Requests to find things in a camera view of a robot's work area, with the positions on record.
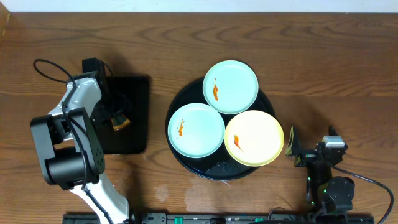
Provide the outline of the orange green sponge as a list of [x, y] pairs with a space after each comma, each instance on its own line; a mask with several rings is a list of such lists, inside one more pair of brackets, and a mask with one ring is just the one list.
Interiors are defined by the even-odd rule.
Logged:
[[130, 120], [124, 114], [117, 114], [115, 117], [111, 118], [113, 129], [118, 131], [130, 125]]

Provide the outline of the light blue plate front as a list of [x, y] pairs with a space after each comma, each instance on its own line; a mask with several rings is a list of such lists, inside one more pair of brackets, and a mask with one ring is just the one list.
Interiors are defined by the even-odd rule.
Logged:
[[167, 138], [181, 155], [199, 159], [214, 153], [224, 140], [225, 124], [217, 110], [204, 103], [190, 103], [170, 118]]

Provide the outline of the light blue plate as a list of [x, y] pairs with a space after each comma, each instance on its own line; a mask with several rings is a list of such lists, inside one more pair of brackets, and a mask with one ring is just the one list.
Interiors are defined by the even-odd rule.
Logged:
[[181, 155], [199, 159], [214, 153], [224, 140], [225, 124], [217, 110], [204, 103], [190, 103], [170, 118], [167, 138]]
[[257, 98], [259, 83], [249, 65], [225, 60], [212, 66], [203, 80], [206, 102], [223, 114], [247, 110]]

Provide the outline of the light blue plate back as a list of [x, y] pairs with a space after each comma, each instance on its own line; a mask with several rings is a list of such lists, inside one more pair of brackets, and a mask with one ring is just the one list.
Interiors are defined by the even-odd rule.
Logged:
[[257, 98], [259, 83], [249, 65], [225, 60], [212, 66], [203, 80], [206, 102], [223, 114], [247, 110]]

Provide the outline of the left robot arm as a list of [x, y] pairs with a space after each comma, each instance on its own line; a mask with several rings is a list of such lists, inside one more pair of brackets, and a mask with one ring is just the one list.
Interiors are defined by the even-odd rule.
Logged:
[[110, 182], [104, 152], [90, 116], [103, 97], [99, 72], [70, 77], [66, 93], [30, 129], [46, 183], [82, 198], [100, 223], [128, 223], [129, 203]]

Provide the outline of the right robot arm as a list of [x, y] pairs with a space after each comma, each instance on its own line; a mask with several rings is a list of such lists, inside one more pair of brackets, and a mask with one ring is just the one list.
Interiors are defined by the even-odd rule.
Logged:
[[295, 167], [307, 169], [306, 199], [312, 205], [307, 218], [310, 222], [348, 223], [346, 213], [353, 209], [355, 184], [349, 177], [333, 176], [332, 167], [343, 160], [348, 149], [333, 126], [314, 149], [302, 149], [298, 132], [290, 129], [285, 155], [294, 158]]

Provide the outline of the rectangular black tray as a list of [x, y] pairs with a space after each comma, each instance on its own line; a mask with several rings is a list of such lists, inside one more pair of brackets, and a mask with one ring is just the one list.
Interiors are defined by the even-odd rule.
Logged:
[[95, 128], [105, 154], [140, 154], [148, 136], [149, 78], [146, 76], [107, 77], [109, 94], [118, 90], [132, 103], [133, 112], [126, 116], [130, 125], [115, 131], [111, 126]]

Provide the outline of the yellow plate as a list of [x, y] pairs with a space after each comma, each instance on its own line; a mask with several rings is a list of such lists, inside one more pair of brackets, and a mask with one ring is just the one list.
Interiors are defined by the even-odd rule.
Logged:
[[273, 116], [249, 110], [237, 114], [228, 123], [224, 144], [230, 156], [245, 166], [271, 163], [284, 147], [283, 129]]

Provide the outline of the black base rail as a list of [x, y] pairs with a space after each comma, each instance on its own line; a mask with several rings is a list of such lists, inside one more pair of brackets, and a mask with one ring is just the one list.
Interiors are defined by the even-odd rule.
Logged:
[[374, 218], [369, 215], [319, 215], [312, 219], [306, 215], [273, 213], [272, 215], [187, 215], [166, 213], [147, 213], [134, 217], [131, 223], [138, 224], [245, 224], [245, 223], [351, 223], [372, 224]]

